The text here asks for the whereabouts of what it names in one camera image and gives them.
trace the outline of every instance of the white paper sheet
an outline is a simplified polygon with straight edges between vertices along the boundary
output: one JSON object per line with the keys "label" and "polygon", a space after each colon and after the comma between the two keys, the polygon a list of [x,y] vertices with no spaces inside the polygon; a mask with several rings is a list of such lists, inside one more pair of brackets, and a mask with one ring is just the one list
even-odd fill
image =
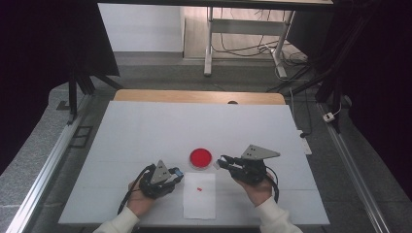
{"label": "white paper sheet", "polygon": [[185,173],[184,218],[216,219],[215,174]]}

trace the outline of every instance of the white tabletop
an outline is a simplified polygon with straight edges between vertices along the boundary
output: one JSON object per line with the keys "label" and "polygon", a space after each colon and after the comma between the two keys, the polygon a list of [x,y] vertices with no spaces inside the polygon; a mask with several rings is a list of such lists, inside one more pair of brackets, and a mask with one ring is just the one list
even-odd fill
{"label": "white tabletop", "polygon": [[253,144],[279,177],[279,206],[294,224],[328,224],[289,106],[111,102],[59,223],[100,224],[117,215],[127,185],[159,159],[183,172],[216,174],[216,219],[183,218],[184,182],[155,201],[141,226],[258,226],[244,190],[224,169],[196,171],[190,153],[240,156]]}

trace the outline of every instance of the white sleeve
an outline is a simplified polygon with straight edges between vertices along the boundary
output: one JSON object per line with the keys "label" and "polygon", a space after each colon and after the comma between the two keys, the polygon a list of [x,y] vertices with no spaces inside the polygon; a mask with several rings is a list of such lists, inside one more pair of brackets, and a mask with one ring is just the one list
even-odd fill
{"label": "white sleeve", "polygon": [[256,207],[261,220],[261,233],[301,233],[289,220],[289,212],[282,210],[270,197]]}
{"label": "white sleeve", "polygon": [[93,233],[130,233],[140,219],[127,207],[113,220],[105,221]]}

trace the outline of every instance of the red dish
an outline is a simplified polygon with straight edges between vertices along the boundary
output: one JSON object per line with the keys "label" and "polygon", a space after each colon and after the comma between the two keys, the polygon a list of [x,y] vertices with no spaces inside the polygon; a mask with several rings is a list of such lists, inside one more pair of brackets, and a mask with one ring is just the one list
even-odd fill
{"label": "red dish", "polygon": [[206,168],[212,161],[212,154],[206,149],[196,149],[190,154],[190,163],[195,168]]}

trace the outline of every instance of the person's arm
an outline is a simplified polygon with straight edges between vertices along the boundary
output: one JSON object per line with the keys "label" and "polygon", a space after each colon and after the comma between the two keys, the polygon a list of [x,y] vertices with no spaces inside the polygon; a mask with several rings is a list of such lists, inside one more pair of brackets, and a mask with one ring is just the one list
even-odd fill
{"label": "person's arm", "polygon": [[121,213],[113,220],[103,222],[93,233],[130,233],[133,230],[133,227],[140,221],[139,216],[148,212],[155,201],[143,195],[140,189],[136,189],[138,186],[139,183],[136,184],[135,190],[127,201],[127,206]]}
{"label": "person's arm", "polygon": [[93,233],[130,233],[140,219],[124,207],[123,211],[113,220],[105,221]]}
{"label": "person's arm", "polygon": [[240,181],[239,183],[255,205],[261,220],[261,233],[301,233],[302,231],[289,220],[289,213],[276,204],[272,196],[272,185],[263,180],[258,185],[251,186]]}

